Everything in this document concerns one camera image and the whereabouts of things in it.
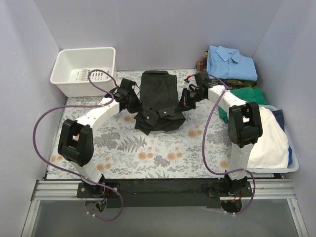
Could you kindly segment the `black pinstriped long sleeve shirt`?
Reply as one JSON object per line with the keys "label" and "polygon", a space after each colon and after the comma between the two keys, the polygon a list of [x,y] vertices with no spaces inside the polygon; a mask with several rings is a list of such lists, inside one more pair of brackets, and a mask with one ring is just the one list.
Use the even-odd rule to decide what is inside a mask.
{"label": "black pinstriped long sleeve shirt", "polygon": [[141,108],[135,116],[135,129],[148,135],[152,131],[174,131],[185,122],[179,103],[177,77],[167,71],[145,71],[141,75]]}

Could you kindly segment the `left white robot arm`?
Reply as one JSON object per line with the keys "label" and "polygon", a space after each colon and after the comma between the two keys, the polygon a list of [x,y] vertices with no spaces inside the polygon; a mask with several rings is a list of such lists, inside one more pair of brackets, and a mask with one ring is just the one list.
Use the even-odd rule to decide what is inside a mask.
{"label": "left white robot arm", "polygon": [[84,188],[93,197],[101,197],[105,192],[104,176],[92,161],[94,154],[94,133],[111,117],[122,110],[136,113],[141,103],[135,93],[137,83],[122,79],[120,86],[110,92],[114,96],[104,96],[99,107],[90,110],[76,120],[67,119],[62,124],[58,154],[69,161],[83,177]]}

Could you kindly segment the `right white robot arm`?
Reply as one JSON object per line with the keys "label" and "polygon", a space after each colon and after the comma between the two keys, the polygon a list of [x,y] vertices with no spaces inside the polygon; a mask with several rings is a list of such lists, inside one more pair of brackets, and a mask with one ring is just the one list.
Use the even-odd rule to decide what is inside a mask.
{"label": "right white robot arm", "polygon": [[210,76],[206,71],[196,73],[194,77],[196,84],[183,89],[175,111],[195,109],[196,102],[204,99],[215,102],[215,107],[226,111],[232,150],[228,168],[222,173],[224,180],[221,190],[229,196],[235,196],[247,185],[249,156],[263,134],[259,105],[239,99],[222,80]]}

